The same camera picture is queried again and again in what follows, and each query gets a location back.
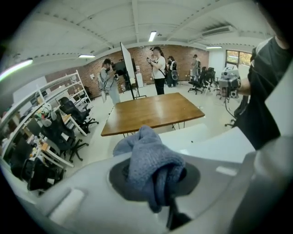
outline window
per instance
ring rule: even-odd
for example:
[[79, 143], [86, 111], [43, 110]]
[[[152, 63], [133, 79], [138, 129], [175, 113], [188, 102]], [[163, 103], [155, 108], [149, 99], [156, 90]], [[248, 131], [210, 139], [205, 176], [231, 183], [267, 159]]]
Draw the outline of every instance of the window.
[[234, 51], [234, 50], [226, 50], [226, 66], [229, 65], [237, 65], [237, 67], [242, 64], [244, 66], [250, 67], [250, 53]]

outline blue towel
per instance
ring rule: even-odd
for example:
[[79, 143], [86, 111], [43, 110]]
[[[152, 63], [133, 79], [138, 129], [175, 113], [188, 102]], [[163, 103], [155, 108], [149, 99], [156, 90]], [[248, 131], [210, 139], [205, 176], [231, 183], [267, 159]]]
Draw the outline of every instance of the blue towel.
[[170, 150], [149, 126], [118, 142], [113, 155], [132, 152], [127, 181], [147, 197], [153, 212], [168, 205], [170, 191], [178, 182], [185, 162]]

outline air conditioning unit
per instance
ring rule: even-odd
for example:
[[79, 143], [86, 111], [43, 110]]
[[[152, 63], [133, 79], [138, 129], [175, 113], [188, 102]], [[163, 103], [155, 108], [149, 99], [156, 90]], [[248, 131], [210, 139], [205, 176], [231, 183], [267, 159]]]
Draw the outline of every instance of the air conditioning unit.
[[236, 31], [237, 30], [235, 28], [233, 28], [232, 26], [217, 27], [217, 28], [202, 32], [200, 34], [197, 34], [195, 36], [195, 39], [193, 39], [189, 42], [193, 43], [193, 42], [197, 42], [199, 40], [202, 40], [203, 38], [205, 38], [205, 39], [212, 38], [217, 34], [232, 33], [232, 32], [236, 32]]

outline ceiling light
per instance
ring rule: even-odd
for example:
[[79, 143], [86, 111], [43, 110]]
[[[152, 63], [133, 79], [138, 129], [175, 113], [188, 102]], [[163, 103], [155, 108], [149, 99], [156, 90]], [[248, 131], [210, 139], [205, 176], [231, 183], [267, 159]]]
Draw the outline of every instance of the ceiling light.
[[2, 72], [0, 74], [0, 81], [2, 81], [4, 78], [6, 78], [7, 76], [9, 76], [10, 74], [12, 74], [13, 72], [21, 69], [21, 68], [24, 68], [28, 65], [31, 65], [33, 63], [33, 60], [32, 59], [28, 59], [26, 61], [23, 61], [19, 64], [16, 64], [10, 68], [8, 68], [7, 70], [5, 70], [4, 72]]
[[94, 55], [86, 55], [86, 54], [81, 54], [80, 56], [78, 56], [79, 58], [84, 58], [84, 59], [90, 59], [90, 58], [94, 58]]
[[152, 42], [154, 40], [156, 33], [157, 33], [157, 31], [151, 32], [150, 39], [148, 40], [149, 42]]
[[208, 46], [206, 49], [222, 49], [222, 46]]

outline white floor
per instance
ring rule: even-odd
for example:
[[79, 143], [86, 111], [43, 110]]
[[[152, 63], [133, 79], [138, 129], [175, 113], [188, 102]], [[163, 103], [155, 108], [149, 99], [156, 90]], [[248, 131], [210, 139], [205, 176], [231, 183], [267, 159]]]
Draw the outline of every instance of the white floor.
[[[175, 93], [179, 92], [189, 101], [191, 101], [195, 106], [200, 108], [204, 113], [205, 117], [191, 120], [185, 123], [185, 127], [193, 126], [199, 123], [204, 123], [209, 128], [211, 132], [211, 136], [219, 135], [227, 130], [230, 127], [225, 127], [224, 124], [229, 123], [232, 117], [226, 111], [225, 104], [222, 100], [219, 100], [220, 96], [216, 96], [216, 92], [207, 92], [205, 96], [205, 92], [203, 94], [197, 93], [194, 91], [188, 92], [191, 85], [187, 82], [183, 82], [183, 84], [178, 85], [175, 88], [165, 87], [165, 94], [167, 93]], [[154, 96], [156, 95], [156, 88], [154, 85], [148, 85], [146, 87], [140, 88], [140, 95]], [[230, 99], [230, 102], [227, 103], [227, 107], [231, 113], [234, 113], [234, 110], [240, 105], [241, 98], [238, 99]], [[120, 94], [121, 101], [132, 100], [131, 92], [127, 91], [124, 94]], [[78, 134], [77, 137], [83, 139], [83, 143], [89, 143], [89, 146], [85, 146], [79, 150], [80, 156], [83, 158], [81, 162], [76, 156], [74, 156], [74, 168], [67, 167], [66, 177], [69, 177], [76, 170], [86, 166], [89, 163], [104, 160], [113, 156], [113, 149], [115, 145], [123, 139], [123, 135], [117, 136], [109, 136], [109, 137], [101, 137], [102, 129], [107, 121], [109, 113], [113, 108], [113, 103], [110, 97], [107, 96], [107, 100], [103, 103], [102, 98], [99, 97], [92, 101], [93, 109], [92, 109], [92, 117], [99, 122], [99, 125], [93, 124], [90, 127], [90, 133], [84, 137], [81, 134]], [[157, 133], [163, 133], [168, 131], [174, 131], [171, 126], [156, 128], [155, 131]]]

